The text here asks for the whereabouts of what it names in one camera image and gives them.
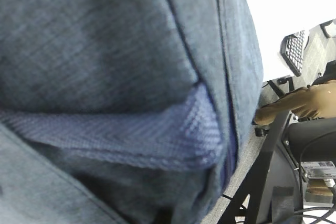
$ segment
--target black wire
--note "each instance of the black wire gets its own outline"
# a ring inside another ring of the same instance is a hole
[[[229,200],[233,200],[230,196],[227,196],[225,194],[222,194],[222,197],[227,198]],[[247,208],[245,206],[243,206],[243,205],[241,205],[240,207],[243,208],[244,210],[247,210]]]
[[[332,192],[332,196],[333,196],[333,199],[336,200],[336,185],[334,185],[333,187],[328,187],[331,192]]]
[[[296,210],[294,211],[294,214],[299,214],[301,212],[316,211],[316,210],[327,210],[327,211],[336,212],[336,208],[332,208],[332,207],[309,207],[305,209]]]
[[[324,219],[324,218],[322,218],[322,217],[314,216],[314,215],[292,215],[292,216],[288,217],[288,218],[285,219],[285,220],[276,222],[275,224],[281,224],[281,223],[283,223],[283,222],[285,222],[285,221],[287,221],[287,220],[289,220],[289,219],[291,219],[291,218],[293,218],[293,217],[311,218],[311,219],[315,219],[315,220],[318,220],[318,221],[325,221],[325,222],[328,222],[328,223],[330,223],[330,224],[336,224],[336,222],[333,222],[333,221],[331,221],[331,220]]]
[[[326,212],[324,215],[322,215],[321,218],[327,219],[329,216],[331,216],[335,212],[335,210],[336,210],[336,195],[334,193],[333,193],[333,197],[332,197],[332,203],[333,203],[332,208],[329,209],[328,212]],[[319,220],[315,220],[311,224],[318,224],[319,222],[320,222]]]

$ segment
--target denim fabric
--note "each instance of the denim fabric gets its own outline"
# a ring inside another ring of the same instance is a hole
[[[1,224],[128,223],[1,124],[0,153]]]
[[[0,121],[27,140],[74,155],[135,167],[188,171],[215,165],[223,150],[216,114],[199,84],[185,102],[141,114],[0,112]]]

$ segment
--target white sticker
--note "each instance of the white sticker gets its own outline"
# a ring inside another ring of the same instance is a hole
[[[302,162],[308,178],[336,178],[336,167],[331,161]]]

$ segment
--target cable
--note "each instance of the cable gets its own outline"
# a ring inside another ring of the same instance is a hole
[[[336,210],[336,201],[334,197],[332,199],[332,202],[333,202],[332,207],[328,210],[328,212],[326,212],[324,215],[321,216],[321,218],[323,218],[324,220],[327,219],[329,216],[331,216]],[[320,222],[319,220],[315,220],[311,224],[318,224],[319,222]]]
[[[229,200],[233,200],[230,196],[227,196],[225,194],[222,194],[222,197],[226,198],[226,199],[229,199]],[[240,206],[241,208],[243,208],[244,210],[247,210],[247,208],[243,205]]]
[[[336,224],[336,222],[333,222],[333,221],[331,221],[331,220],[324,219],[323,217],[314,216],[314,215],[292,215],[292,216],[288,217],[288,218],[285,219],[285,220],[276,222],[275,224],[281,224],[281,223],[284,223],[284,222],[286,222],[287,220],[289,220],[289,219],[291,219],[291,218],[293,218],[293,217],[311,218],[311,219],[315,219],[315,220],[318,220],[318,221],[325,221],[325,222],[330,223],[330,224]]]
[[[299,214],[301,212],[316,211],[316,210],[327,210],[327,211],[336,212],[336,208],[332,208],[332,207],[309,207],[305,209],[296,210],[294,211],[294,214]]]

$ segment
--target seam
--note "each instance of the seam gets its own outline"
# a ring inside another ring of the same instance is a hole
[[[195,62],[194,62],[193,57],[191,56],[192,53],[191,53],[191,50],[190,50],[190,48],[189,48],[189,46],[188,46],[188,43],[187,43],[187,41],[186,41],[186,38],[185,38],[185,35],[184,35],[184,33],[183,33],[183,29],[182,29],[182,27],[181,27],[181,24],[180,24],[179,21],[177,20],[176,10],[175,10],[175,8],[174,8],[173,2],[172,2],[172,0],[166,0],[166,2],[167,2],[167,5],[168,5],[169,10],[170,10],[170,12],[171,12],[171,14],[172,14],[172,16],[173,16],[174,23],[175,23],[175,26],[176,26],[176,29],[177,29],[177,33],[178,33],[178,35],[179,35],[179,37],[180,37],[180,39],[181,39],[181,41],[182,41],[182,44],[183,44],[184,50],[185,50],[185,52],[186,52],[186,55],[187,55],[187,57],[188,57],[188,59],[189,59],[191,65],[192,65],[194,71],[195,71],[196,74],[197,74],[198,81],[197,81],[195,84],[198,84],[198,83],[201,81],[201,75],[200,75],[200,73],[199,73],[199,71],[198,71],[198,69],[197,69],[197,67],[196,67],[196,64],[195,64]]]
[[[122,164],[127,164],[127,165],[131,165],[131,166],[137,166],[140,168],[151,168],[151,169],[167,169],[167,170],[198,170],[200,168],[210,168],[211,166],[213,166],[218,158],[214,159],[211,163],[208,164],[199,164],[198,166],[194,165],[193,163],[195,162],[200,162],[203,160],[202,156],[196,156],[196,157],[192,157],[192,158],[161,158],[161,157],[155,157],[152,155],[141,155],[141,154],[127,154],[127,157],[123,158],[123,154],[124,152],[117,152],[117,151],[106,151],[106,153],[108,153],[109,155],[114,156],[114,160],[110,160],[109,158],[98,158],[94,153],[90,153],[90,154],[86,154],[83,155],[82,151],[83,150],[77,150],[77,149],[66,149],[69,151],[73,151],[74,153],[76,153],[77,155],[83,156],[83,157],[91,157],[91,158],[95,158],[101,161],[107,161],[107,162],[120,162]],[[212,156],[215,155],[215,151],[208,151],[206,152],[206,156]],[[137,159],[137,163],[136,165],[134,164],[134,161],[128,161],[128,158],[132,157],[133,159]]]
[[[216,0],[217,3],[217,15],[218,15],[218,22],[219,22],[219,33],[220,33],[220,41],[221,41],[221,48],[222,48],[222,56],[223,56],[223,62],[224,62],[224,69],[225,69],[225,79],[226,79],[226,88],[228,90],[227,94],[228,94],[228,100],[229,102],[232,104],[232,109],[229,110],[229,115],[230,115],[230,121],[233,124],[233,127],[235,129],[235,135],[237,137],[236,139],[236,158],[235,158],[235,167],[237,167],[238,164],[238,153],[239,153],[239,136],[238,136],[238,132],[237,132],[237,125],[236,125],[236,117],[234,116],[234,106],[233,106],[233,95],[232,95],[232,91],[229,85],[229,75],[228,75],[228,71],[227,71],[227,58],[225,57],[225,47],[228,47],[228,45],[225,44],[225,39],[224,39],[224,34],[227,36],[227,34],[225,33],[225,31],[223,30],[223,22],[222,19],[220,17],[220,11],[221,11],[221,5],[219,3],[219,0]]]

